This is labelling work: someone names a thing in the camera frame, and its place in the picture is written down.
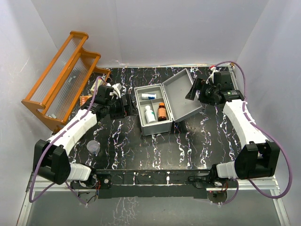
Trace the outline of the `white medicine bottle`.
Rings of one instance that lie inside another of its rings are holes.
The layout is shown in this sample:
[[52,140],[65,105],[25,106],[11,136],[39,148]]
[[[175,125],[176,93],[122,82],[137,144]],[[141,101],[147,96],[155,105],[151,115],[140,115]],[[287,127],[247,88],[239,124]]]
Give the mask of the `white medicine bottle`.
[[154,123],[156,122],[156,117],[154,111],[151,109],[149,105],[145,106],[145,118],[147,123]]

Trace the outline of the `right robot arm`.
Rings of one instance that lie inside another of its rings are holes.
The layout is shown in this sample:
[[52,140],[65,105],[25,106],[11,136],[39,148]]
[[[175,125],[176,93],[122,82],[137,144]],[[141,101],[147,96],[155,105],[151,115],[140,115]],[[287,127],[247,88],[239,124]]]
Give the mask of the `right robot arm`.
[[227,179],[253,179],[275,174],[280,148],[253,126],[248,116],[246,101],[241,91],[233,89],[228,71],[213,71],[209,79],[196,78],[186,99],[220,106],[238,135],[242,150],[234,161],[212,165],[208,175],[201,180],[216,187]]

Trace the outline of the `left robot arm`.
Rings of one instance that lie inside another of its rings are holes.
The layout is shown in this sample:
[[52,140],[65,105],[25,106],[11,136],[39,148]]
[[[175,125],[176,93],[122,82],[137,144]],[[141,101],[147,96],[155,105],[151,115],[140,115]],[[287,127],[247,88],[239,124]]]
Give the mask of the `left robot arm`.
[[136,115],[130,94],[121,95],[121,84],[101,85],[59,132],[48,140],[39,140],[34,147],[34,176],[43,177],[57,185],[66,181],[81,181],[92,188],[97,183],[92,168],[82,163],[70,163],[69,154],[76,143],[101,119],[111,120]]

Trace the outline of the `blue white bandage roll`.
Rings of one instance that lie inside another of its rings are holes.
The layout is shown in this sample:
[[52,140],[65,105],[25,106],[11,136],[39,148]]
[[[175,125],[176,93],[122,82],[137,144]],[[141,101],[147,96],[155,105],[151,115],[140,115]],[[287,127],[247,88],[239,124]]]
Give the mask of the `blue white bandage roll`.
[[157,97],[156,94],[150,94],[150,93],[142,93],[141,94],[142,100],[152,100],[152,99],[156,99],[156,97]]

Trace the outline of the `brown medicine bottle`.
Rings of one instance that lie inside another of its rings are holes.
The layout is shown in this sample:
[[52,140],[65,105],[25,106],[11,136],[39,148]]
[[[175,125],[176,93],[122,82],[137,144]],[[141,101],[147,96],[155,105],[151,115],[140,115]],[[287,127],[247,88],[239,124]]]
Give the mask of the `brown medicine bottle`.
[[166,107],[164,102],[159,103],[158,106],[158,121],[165,121],[167,120],[167,113],[166,113]]

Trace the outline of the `grey metal case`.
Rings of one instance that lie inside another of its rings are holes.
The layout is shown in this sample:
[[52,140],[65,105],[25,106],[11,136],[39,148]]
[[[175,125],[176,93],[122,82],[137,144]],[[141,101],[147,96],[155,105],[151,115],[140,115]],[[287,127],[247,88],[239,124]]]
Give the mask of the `grey metal case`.
[[163,83],[134,88],[143,136],[170,132],[174,122],[201,111],[198,94],[194,100],[185,98],[192,84],[192,76],[185,68]]

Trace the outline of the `grey plastic tray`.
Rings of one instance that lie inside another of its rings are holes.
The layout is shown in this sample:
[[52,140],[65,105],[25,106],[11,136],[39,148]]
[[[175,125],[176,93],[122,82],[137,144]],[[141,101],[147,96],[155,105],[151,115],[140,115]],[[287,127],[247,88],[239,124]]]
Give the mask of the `grey plastic tray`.
[[[156,97],[156,99],[152,99],[152,100],[142,100],[141,99],[142,93],[156,94],[157,97]],[[161,103],[161,102],[164,102],[165,107],[166,107],[167,120],[165,120],[165,121],[171,120],[170,113],[168,111],[167,98],[165,97],[165,94],[164,94],[161,86],[154,85],[154,86],[139,87],[135,90],[135,96],[137,99],[137,106],[139,109],[140,119],[142,121],[143,126],[160,122],[160,121],[158,121],[158,106],[159,106],[159,103]],[[147,105],[149,105],[151,107],[151,109],[154,111],[154,114],[156,117],[156,122],[154,122],[154,123],[147,123],[147,121],[146,121],[145,106],[147,106]]]

